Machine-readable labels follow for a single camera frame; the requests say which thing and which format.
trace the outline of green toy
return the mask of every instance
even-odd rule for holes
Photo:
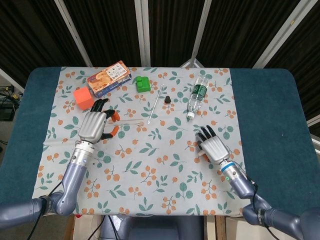
[[[149,78],[147,76],[137,76],[135,84],[138,93],[149,92],[151,90]]]

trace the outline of robotic arm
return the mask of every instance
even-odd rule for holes
[[[251,225],[273,227],[297,240],[315,240],[320,236],[320,208],[312,208],[305,211],[301,216],[273,208],[257,194],[258,186],[247,174],[246,177],[237,167],[237,163],[230,161],[229,151],[215,134],[212,128],[206,126],[209,132],[201,127],[202,133],[198,133],[201,141],[198,146],[206,154],[209,160],[220,165],[220,171],[225,179],[233,187],[241,199],[250,199],[251,204],[243,208],[243,217]]]
[[[115,122],[120,117],[114,110],[102,111],[108,99],[97,100],[83,120],[78,133],[81,141],[75,144],[61,183],[63,192],[54,192],[58,185],[46,196],[34,198],[29,202],[0,206],[0,229],[35,222],[47,213],[63,216],[70,215],[77,203],[77,194],[87,170],[87,163],[91,161],[94,145],[103,139],[112,138],[118,131],[116,126],[111,133],[104,133],[106,121],[109,117]]]

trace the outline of bottle cap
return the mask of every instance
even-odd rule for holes
[[[169,96],[166,96],[165,99],[164,99],[164,102],[165,102],[166,104],[171,103],[170,97],[169,97]]]
[[[190,112],[187,113],[186,117],[189,118],[189,119],[193,119],[195,117],[195,114],[190,111]]]

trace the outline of plastic water bottle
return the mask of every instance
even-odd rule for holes
[[[195,112],[201,108],[201,105],[205,99],[208,85],[208,78],[205,76],[197,77],[188,102],[188,113],[186,115],[187,118],[193,119],[195,117]]]

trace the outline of floral tablecloth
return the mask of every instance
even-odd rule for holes
[[[77,107],[73,91],[86,86],[87,77],[102,69],[61,68],[34,198],[48,194],[63,178],[86,114]],[[104,109],[118,111],[122,120],[143,121],[122,124],[113,139],[96,144],[74,213],[240,215],[249,201],[235,195],[218,166],[197,156],[195,136],[200,126],[210,125],[227,145],[231,158],[245,167],[229,69],[130,70],[132,80],[104,96],[109,98]],[[187,102],[199,75],[210,79],[209,87],[200,111],[187,121]],[[137,76],[149,77],[150,92],[137,93]],[[165,85],[164,91],[147,124],[161,84]],[[165,96],[170,96],[170,104],[164,104]],[[106,127],[105,131],[111,132],[112,128]]]

